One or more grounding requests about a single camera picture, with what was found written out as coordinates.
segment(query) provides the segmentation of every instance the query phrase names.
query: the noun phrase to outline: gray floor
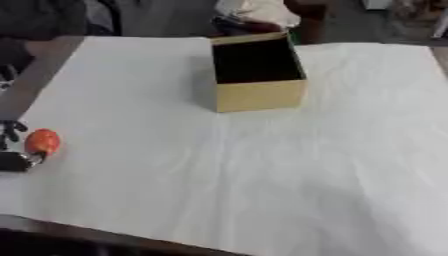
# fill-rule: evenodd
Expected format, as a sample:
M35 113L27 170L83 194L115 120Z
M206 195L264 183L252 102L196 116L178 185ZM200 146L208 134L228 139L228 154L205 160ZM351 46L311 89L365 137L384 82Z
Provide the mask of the gray floor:
M126 36L212 36L210 25L217 0L118 0ZM386 11L366 11L361 0L327 0L329 11L320 43L378 42L448 45L397 33Z

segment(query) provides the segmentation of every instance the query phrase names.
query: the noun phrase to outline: white paper sheet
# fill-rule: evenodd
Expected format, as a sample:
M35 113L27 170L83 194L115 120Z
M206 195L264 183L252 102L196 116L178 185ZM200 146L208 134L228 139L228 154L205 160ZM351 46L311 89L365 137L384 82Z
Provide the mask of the white paper sheet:
M447 255L429 49L297 51L300 108L217 114L195 96L213 86L206 39L88 39L24 116L62 151L0 176L0 212L255 255Z

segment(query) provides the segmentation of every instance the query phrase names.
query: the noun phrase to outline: dark clothing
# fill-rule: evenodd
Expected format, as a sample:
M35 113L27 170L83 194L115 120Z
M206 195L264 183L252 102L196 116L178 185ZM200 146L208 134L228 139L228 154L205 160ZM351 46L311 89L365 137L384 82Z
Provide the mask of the dark clothing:
M84 35L86 30L83 0L0 0L0 65L31 60L23 41Z

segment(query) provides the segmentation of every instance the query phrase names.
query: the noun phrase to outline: wooden table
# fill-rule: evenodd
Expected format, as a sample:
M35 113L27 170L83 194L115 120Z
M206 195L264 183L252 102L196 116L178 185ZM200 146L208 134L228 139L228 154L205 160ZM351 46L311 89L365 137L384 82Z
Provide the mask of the wooden table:
M0 119L18 119L32 105L39 92L49 83L74 50L82 37L63 37L53 46L51 55L36 60L0 97ZM434 56L448 75L448 48L432 48ZM45 234L53 237L91 240L103 244L119 244L147 248L175 255L235 255L227 252L187 246L165 241L117 235L97 230L34 221L21 217L0 215L0 230Z

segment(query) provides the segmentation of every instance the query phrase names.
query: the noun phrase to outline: box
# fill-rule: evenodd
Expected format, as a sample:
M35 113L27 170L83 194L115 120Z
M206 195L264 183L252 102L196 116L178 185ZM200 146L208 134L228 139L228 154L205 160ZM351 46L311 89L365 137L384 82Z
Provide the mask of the box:
M286 33L215 38L218 112L296 107L306 75Z

